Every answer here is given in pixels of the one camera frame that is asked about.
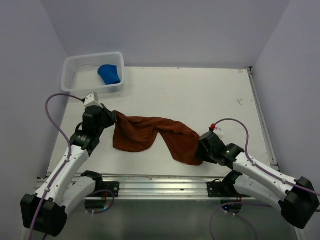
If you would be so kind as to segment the brown towel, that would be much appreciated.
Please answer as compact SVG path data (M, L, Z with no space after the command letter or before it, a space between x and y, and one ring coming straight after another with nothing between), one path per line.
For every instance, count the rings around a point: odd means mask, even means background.
M189 166L200 166L196 158L200 136L180 121L162 117L126 116L116 111L113 147L130 153L150 149L161 135L172 158Z

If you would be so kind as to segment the blue towel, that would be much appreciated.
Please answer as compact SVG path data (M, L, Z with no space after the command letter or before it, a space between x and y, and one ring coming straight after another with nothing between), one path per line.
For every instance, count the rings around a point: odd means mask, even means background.
M121 82L116 65L102 65L97 70L97 74L100 76L105 85L114 85Z

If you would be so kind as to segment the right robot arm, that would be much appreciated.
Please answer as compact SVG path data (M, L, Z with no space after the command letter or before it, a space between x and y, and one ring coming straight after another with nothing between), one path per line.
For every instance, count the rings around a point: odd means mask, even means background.
M278 210L292 226L304 229L320 201L310 180L296 179L258 162L236 144L225 145L209 131L199 138L196 156L231 171L221 182L209 182L208 196L254 198Z

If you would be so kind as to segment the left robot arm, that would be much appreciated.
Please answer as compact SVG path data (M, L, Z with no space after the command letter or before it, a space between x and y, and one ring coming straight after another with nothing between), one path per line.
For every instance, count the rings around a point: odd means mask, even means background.
M103 104L85 108L82 122L68 141L68 148L59 164L34 194L25 194L20 201L23 226L29 230L29 239L33 231L58 236L68 215L86 197L115 197L105 188L102 175L97 172L87 170L77 182L72 182L100 143L103 131L115 123L116 113Z

